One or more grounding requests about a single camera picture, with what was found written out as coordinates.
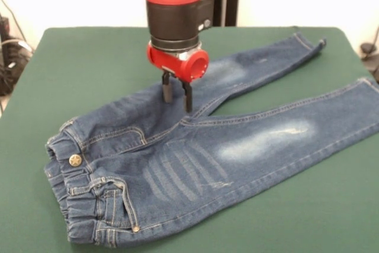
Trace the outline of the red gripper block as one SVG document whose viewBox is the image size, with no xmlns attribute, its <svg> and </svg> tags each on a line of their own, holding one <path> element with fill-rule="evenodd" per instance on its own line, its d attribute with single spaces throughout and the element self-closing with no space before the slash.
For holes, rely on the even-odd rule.
<svg viewBox="0 0 379 253">
<path fill-rule="evenodd" d="M 208 53 L 199 47 L 183 53 L 167 53 L 156 49 L 149 43 L 147 58 L 152 65 L 164 71 L 162 75 L 164 102 L 172 102 L 171 73 L 182 80 L 184 109 L 187 113 L 192 112 L 192 86 L 190 83 L 205 75 L 209 66 Z"/>
</svg>

